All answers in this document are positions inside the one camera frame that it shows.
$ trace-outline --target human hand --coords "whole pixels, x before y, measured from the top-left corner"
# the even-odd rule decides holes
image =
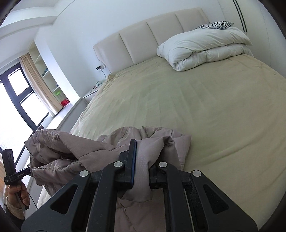
[[[15,194],[21,191],[22,202],[24,205],[30,205],[31,200],[29,198],[27,188],[25,184],[21,181],[18,185],[9,185],[8,186],[8,202],[16,208],[21,209],[17,197]]]

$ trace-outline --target black and white pillow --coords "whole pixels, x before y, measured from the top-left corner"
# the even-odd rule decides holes
[[[196,27],[194,30],[196,30],[196,29],[203,29],[203,28],[226,29],[226,28],[229,28],[229,27],[232,27],[232,26],[233,26],[232,22],[220,21],[220,22],[207,23],[207,24],[201,25],[199,27]]]

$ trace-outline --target sleeve cuff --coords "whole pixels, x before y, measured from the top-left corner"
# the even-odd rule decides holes
[[[10,213],[13,214],[16,218],[21,220],[25,219],[23,210],[11,205],[8,201],[8,197],[6,197],[6,207],[8,208]]]

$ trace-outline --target folded white duvet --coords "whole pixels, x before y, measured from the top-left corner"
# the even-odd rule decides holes
[[[158,47],[157,55],[175,70],[184,71],[242,53],[253,56],[246,45],[252,45],[250,39],[236,27],[197,29],[174,35]]]

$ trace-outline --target headboard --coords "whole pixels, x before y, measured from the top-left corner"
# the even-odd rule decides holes
[[[176,34],[208,23],[201,8],[174,11],[128,26],[93,46],[99,61],[116,72],[157,55],[157,47]]]

